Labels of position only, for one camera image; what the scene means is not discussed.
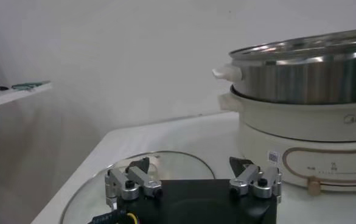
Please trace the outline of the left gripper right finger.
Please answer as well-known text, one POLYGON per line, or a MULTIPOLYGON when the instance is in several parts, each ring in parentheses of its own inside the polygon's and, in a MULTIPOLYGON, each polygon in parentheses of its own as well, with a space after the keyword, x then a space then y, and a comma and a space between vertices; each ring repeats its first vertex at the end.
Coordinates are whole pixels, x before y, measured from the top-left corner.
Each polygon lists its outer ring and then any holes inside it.
POLYGON ((277 167, 262 170, 251 160, 230 157, 229 164, 235 177, 229 181, 229 191, 235 198, 253 194, 256 198, 275 197, 281 201, 282 173, 277 167))

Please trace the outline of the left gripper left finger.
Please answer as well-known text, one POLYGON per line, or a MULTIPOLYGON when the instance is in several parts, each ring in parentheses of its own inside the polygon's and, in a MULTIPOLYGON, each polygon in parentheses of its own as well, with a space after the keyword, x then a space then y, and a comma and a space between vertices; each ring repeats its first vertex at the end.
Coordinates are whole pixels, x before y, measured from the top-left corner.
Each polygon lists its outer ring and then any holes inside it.
POLYGON ((108 169, 105 174, 106 204, 112 209, 117 209, 118 199, 123 201, 135 201, 140 193, 146 198, 159 200, 162 197, 162 182, 151 176, 149 168, 152 160, 143 157, 137 161, 131 161, 128 166, 108 169))

